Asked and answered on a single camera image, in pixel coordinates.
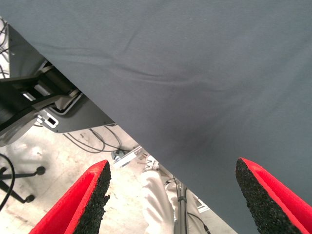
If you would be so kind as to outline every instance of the gray cloth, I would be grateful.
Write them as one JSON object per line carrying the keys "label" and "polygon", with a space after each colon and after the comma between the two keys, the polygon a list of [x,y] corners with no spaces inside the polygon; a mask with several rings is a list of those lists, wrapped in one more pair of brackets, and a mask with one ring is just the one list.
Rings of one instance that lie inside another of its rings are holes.
{"label": "gray cloth", "polygon": [[0,15],[240,234],[242,156],[312,204],[309,0],[2,0]]}

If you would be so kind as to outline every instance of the gray metal plate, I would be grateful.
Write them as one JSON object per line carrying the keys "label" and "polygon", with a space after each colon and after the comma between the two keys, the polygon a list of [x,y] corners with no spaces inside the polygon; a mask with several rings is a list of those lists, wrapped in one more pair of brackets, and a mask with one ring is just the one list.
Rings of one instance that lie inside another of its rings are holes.
{"label": "gray metal plate", "polygon": [[[21,77],[35,74],[46,59],[11,26],[9,26],[9,38],[10,76]],[[52,108],[46,111],[58,120],[58,125],[55,128],[51,128],[45,122],[43,125],[56,133],[114,123],[85,95],[82,95],[66,114],[61,115]]]}

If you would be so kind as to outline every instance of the red foam pad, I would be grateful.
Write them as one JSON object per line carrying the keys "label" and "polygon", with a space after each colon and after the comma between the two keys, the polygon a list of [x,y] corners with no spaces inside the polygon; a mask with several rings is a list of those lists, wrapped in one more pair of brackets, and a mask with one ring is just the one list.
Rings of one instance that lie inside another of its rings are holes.
{"label": "red foam pad", "polygon": [[241,158],[269,196],[303,234],[312,234],[312,207],[260,165]]}
{"label": "red foam pad", "polygon": [[107,163],[108,161],[104,160],[91,166],[58,200],[30,234],[72,234]]}

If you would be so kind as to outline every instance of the concrete floor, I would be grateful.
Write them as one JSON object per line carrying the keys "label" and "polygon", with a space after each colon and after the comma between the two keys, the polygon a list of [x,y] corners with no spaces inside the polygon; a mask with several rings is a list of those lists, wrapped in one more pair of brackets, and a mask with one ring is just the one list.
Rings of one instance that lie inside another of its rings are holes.
{"label": "concrete floor", "polygon": [[[119,126],[111,129],[120,137],[123,148],[132,149],[138,145]],[[105,128],[98,127],[95,130],[106,142],[117,145]],[[87,144],[100,147],[100,143],[88,130],[77,131],[73,135]],[[36,199],[21,204],[9,198],[0,212],[0,233],[28,233],[89,166],[104,159],[111,164],[112,179],[108,190],[111,198],[105,206],[107,212],[99,233],[144,233],[147,223],[142,215],[139,181],[144,165],[138,163],[142,162],[138,158],[124,168],[115,168],[110,153],[87,153],[62,134],[55,134],[43,127],[32,127],[12,145],[0,148],[0,152],[10,157],[16,173],[33,172],[38,166],[47,169],[44,175],[16,180],[14,190],[17,193],[22,197],[34,194]],[[4,160],[0,160],[0,166],[4,165]],[[0,191],[0,199],[4,196],[5,193]],[[212,234],[236,233],[213,211],[208,210],[201,215]]]}

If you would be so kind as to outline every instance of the black cable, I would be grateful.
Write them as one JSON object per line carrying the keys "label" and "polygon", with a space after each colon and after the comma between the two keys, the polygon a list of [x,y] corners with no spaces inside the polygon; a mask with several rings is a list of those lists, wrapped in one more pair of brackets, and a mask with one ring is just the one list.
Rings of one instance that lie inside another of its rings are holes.
{"label": "black cable", "polygon": [[[112,130],[110,130],[109,128],[107,128],[106,126],[104,126],[108,131],[110,131],[111,132],[111,134],[115,137],[115,139],[118,141],[118,147],[117,146],[114,146],[114,145],[111,145],[111,144],[108,144],[108,143],[105,143],[106,145],[108,145],[108,146],[110,146],[110,147],[113,147],[113,148],[115,148],[115,149],[117,149],[117,150],[122,150],[122,151],[125,151],[125,152],[130,152],[130,150],[125,150],[125,149],[122,149],[121,148],[121,140],[119,139],[119,137],[116,135],[116,133],[114,133]],[[103,140],[103,138],[102,138],[102,136],[99,134],[99,133],[97,133],[96,131],[94,131],[92,128],[89,128],[89,130],[93,133],[93,135],[95,135],[97,138],[98,137],[100,137],[102,140]]]}
{"label": "black cable", "polygon": [[121,148],[121,140],[119,139],[119,137],[116,135],[116,133],[114,133],[111,129],[109,129],[107,126],[104,126],[104,128],[106,128],[108,131],[110,131],[110,133],[115,137],[115,139],[118,142],[119,147]]}
{"label": "black cable", "polygon": [[3,68],[2,68],[2,66],[1,66],[1,64],[0,64],[0,70],[1,70],[1,74],[2,74],[2,76],[3,76],[3,78],[4,79],[6,79],[6,77],[5,77],[5,75],[4,74],[8,74],[7,72],[5,72],[4,70],[3,70]]}
{"label": "black cable", "polygon": [[4,53],[5,51],[8,51],[9,50],[9,48],[6,48],[6,49],[4,49],[4,50],[1,50],[0,51],[0,55],[2,55],[2,53]]}
{"label": "black cable", "polygon": [[74,145],[76,145],[77,147],[81,148],[82,150],[84,150],[84,151],[86,151],[86,152],[88,152],[88,153],[92,153],[92,154],[101,153],[101,151],[93,152],[93,151],[89,151],[89,150],[87,150],[87,149],[84,149],[84,148],[82,148],[80,145],[78,145],[77,143],[75,143],[73,140],[71,140],[66,134],[63,133],[63,135],[64,135],[67,139],[69,139]]}
{"label": "black cable", "polygon": [[88,153],[98,154],[98,153],[103,152],[103,150],[104,150],[104,148],[105,148],[105,145],[104,145],[104,144],[103,144],[102,149],[94,148],[94,147],[92,147],[92,146],[90,146],[90,145],[87,145],[87,144],[83,143],[82,141],[76,139],[76,138],[75,138],[73,135],[71,135],[70,133],[67,133],[67,134],[68,134],[72,139],[74,139],[76,142],[79,142],[80,144],[82,144],[82,145],[84,145],[84,146],[86,146],[86,147],[88,147],[88,148],[90,148],[90,149],[96,150],[96,152],[94,152],[94,151],[90,151],[90,150],[84,149],[83,147],[81,147],[80,145],[78,145],[77,143],[75,143],[72,139],[70,139],[66,134],[63,133],[63,135],[64,135],[67,139],[69,139],[73,144],[75,144],[76,146],[78,146],[79,148],[81,148],[82,150],[84,150],[84,151],[86,151],[86,152],[88,152]]}
{"label": "black cable", "polygon": [[0,157],[3,157],[9,163],[9,165],[11,167],[11,171],[12,171],[11,185],[10,185],[8,192],[6,193],[4,199],[2,200],[2,203],[0,204],[0,211],[1,211],[2,208],[4,207],[4,205],[6,204],[8,198],[11,195],[11,192],[13,190],[13,186],[14,186],[14,182],[15,182],[15,170],[14,170],[14,166],[13,166],[11,160],[7,156],[0,153]]}
{"label": "black cable", "polygon": [[0,47],[3,46],[3,44],[4,44],[5,41],[6,41],[6,36],[7,36],[6,26],[7,26],[7,23],[5,22],[4,25],[3,25],[3,27],[2,27],[2,29],[1,29],[1,31],[0,31],[0,35],[1,35],[2,33],[4,33],[4,39],[3,39],[3,41],[0,43]]}
{"label": "black cable", "polygon": [[206,224],[203,222],[203,220],[201,220],[200,217],[198,217],[197,215],[192,214],[192,213],[190,213],[190,212],[187,212],[187,214],[188,214],[188,215],[192,215],[192,216],[198,218],[198,219],[200,220],[200,222],[202,222],[202,224],[204,225],[204,229],[205,229],[206,233],[207,233],[207,234],[211,234],[210,231],[209,231],[209,229],[208,229],[208,227],[207,227]]}
{"label": "black cable", "polygon": [[84,145],[84,146],[86,146],[86,147],[88,147],[88,148],[93,149],[93,150],[96,151],[96,152],[94,152],[94,151],[90,151],[90,150],[84,149],[83,147],[81,147],[81,146],[79,146],[77,143],[75,143],[72,139],[70,139],[66,134],[63,134],[63,135],[64,135],[66,138],[68,138],[72,143],[74,143],[76,146],[78,146],[79,148],[81,148],[82,150],[84,150],[84,151],[86,151],[86,152],[93,153],[93,154],[98,154],[98,153],[101,153],[101,152],[115,152],[115,151],[116,151],[116,150],[104,150],[106,143],[105,143],[104,139],[103,139],[97,132],[95,133],[95,136],[97,137],[97,139],[98,139],[99,141],[101,141],[101,142],[103,143],[102,149],[94,148],[94,147],[92,147],[92,146],[90,146],[90,145],[88,145],[88,144],[85,144],[84,142],[78,140],[77,138],[75,138],[75,137],[74,137],[73,135],[71,135],[70,133],[67,133],[67,134],[68,134],[73,140],[75,140],[76,142],[78,142],[78,143],[80,143],[80,144],[82,144],[82,145]]}

